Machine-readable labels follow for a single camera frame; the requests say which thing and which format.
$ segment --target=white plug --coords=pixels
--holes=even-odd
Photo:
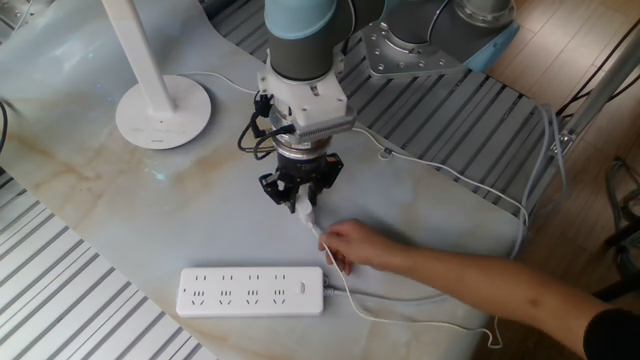
[[[308,185],[301,186],[298,191],[298,196],[296,197],[296,215],[303,224],[313,230],[316,236],[320,237],[322,230],[320,230],[316,225],[316,216],[313,213],[313,205],[311,205],[311,201],[309,201]]]

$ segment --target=wooden floor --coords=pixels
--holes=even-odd
[[[522,29],[490,74],[556,108],[640,17],[640,0],[515,2]],[[640,169],[640,84],[610,103],[579,138],[567,164],[569,196],[535,220],[520,261],[587,292],[618,279],[612,252],[601,247],[614,229],[604,177],[615,155]],[[561,194],[559,180],[554,179],[543,203]],[[620,194],[631,188],[630,181],[621,181],[618,187]],[[616,304],[640,312],[640,293]],[[480,342],[474,359],[577,359],[526,326],[501,321],[500,332],[504,348],[489,350]]]

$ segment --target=white marble surface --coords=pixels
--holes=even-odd
[[[215,71],[255,87],[260,62],[218,35],[197,1],[136,2],[165,74]],[[195,141],[174,150],[129,144],[117,131],[120,97],[136,83],[99,0],[58,0],[39,21],[0,47],[0,96],[12,108],[5,167],[163,310],[222,360],[464,359],[480,338],[433,326],[360,319],[346,298],[329,298],[320,317],[180,319],[179,273],[194,266],[320,265],[313,234],[262,193],[255,162],[235,148],[251,95],[198,77],[214,114]],[[359,133],[339,135],[345,169],[320,197],[321,226],[364,220],[403,241],[504,256],[517,221],[432,169],[382,161]],[[358,268],[353,289],[416,297],[433,289]],[[468,327],[487,317],[455,300],[392,308],[396,319],[445,320]]]

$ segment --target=electrical outlet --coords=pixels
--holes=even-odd
[[[319,267],[226,267],[182,270],[176,312],[181,317],[319,315],[324,307]]]

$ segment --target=human arm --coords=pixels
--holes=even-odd
[[[331,226],[321,240],[347,273],[360,264],[411,278],[481,311],[536,327],[582,357],[587,326],[610,308],[516,262],[402,245],[357,221]]]

